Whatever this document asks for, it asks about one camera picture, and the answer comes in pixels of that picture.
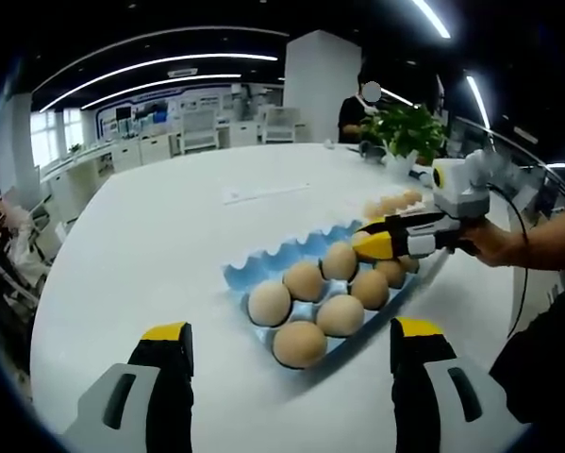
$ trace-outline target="window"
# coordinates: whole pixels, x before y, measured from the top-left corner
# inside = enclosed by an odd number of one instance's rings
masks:
[[[30,115],[30,142],[35,165],[44,167],[59,157],[56,114],[53,111]]]
[[[80,109],[66,109],[64,111],[64,135],[66,136],[67,151],[75,144],[83,144]]]

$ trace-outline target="black cable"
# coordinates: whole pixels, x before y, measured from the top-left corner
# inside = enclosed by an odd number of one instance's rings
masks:
[[[492,191],[501,195],[507,201],[507,203],[513,208],[513,210],[515,211],[515,214],[517,214],[517,219],[519,219],[519,223],[521,224],[521,230],[522,230],[522,233],[523,233],[523,241],[525,242],[525,250],[527,250],[528,246],[529,246],[529,238],[527,238],[527,228],[525,228],[525,223],[523,221],[523,217],[521,216],[521,213],[519,212],[519,210],[517,209],[515,204],[512,202],[510,197],[502,189],[500,189],[498,186],[496,186],[494,184],[488,184],[488,187]],[[519,320],[521,319],[521,314],[523,313],[523,305],[525,303],[525,294],[527,293],[527,278],[529,277],[529,268],[525,267],[524,269],[525,269],[525,279],[523,281],[523,292],[521,293],[521,303],[519,304],[519,311],[517,312],[517,317],[515,318],[515,324],[513,324],[512,328],[510,329],[510,332],[508,333],[507,338],[510,338],[510,336],[515,331],[515,328],[517,328],[517,325],[519,324]]]

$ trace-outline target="round table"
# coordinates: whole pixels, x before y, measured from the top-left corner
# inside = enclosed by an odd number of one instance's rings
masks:
[[[252,146],[113,176],[62,246],[42,293],[31,348],[39,417],[55,433],[150,327],[192,324],[196,451],[393,451],[389,329],[327,376],[289,376],[225,295],[222,265],[361,217],[399,193],[380,166],[344,147]],[[492,199],[490,218],[508,227]],[[513,273],[457,251],[403,306],[437,323],[459,355],[489,367],[506,341]]]

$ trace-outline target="green plant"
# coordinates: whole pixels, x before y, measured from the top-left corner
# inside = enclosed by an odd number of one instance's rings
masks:
[[[430,164],[443,143],[443,126],[424,108],[390,106],[362,121],[362,140],[386,148],[395,156],[416,150]]]

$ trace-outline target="blue egg tray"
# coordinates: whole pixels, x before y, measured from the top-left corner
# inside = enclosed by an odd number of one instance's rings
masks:
[[[296,239],[285,241],[280,245],[276,253],[270,255],[267,251],[261,250],[249,256],[246,263],[241,268],[232,265],[224,266],[224,278],[229,287],[229,297],[236,303],[241,311],[246,315],[252,329],[257,334],[259,340],[265,345],[267,350],[273,354],[273,342],[276,332],[292,321],[309,321],[315,324],[318,310],[331,297],[339,294],[351,293],[351,280],[325,280],[324,289],[317,302],[304,302],[292,300],[291,312],[287,319],[277,327],[261,327],[253,324],[248,313],[248,297],[251,291],[264,280],[279,280],[286,271],[297,261],[309,260],[321,266],[322,259],[326,255],[328,247],[337,241],[349,241],[354,232],[362,226],[358,220],[353,221],[349,226],[336,225],[330,231],[321,230],[309,233],[304,243]],[[359,270],[372,269],[370,263],[360,262]],[[380,310],[365,310],[364,323],[362,328],[351,337],[336,338],[327,336],[326,356],[340,347],[346,341],[359,335],[363,327],[370,323],[376,316],[387,312],[416,280],[415,274],[406,274],[404,285],[401,289],[390,288],[390,295],[387,304]]]

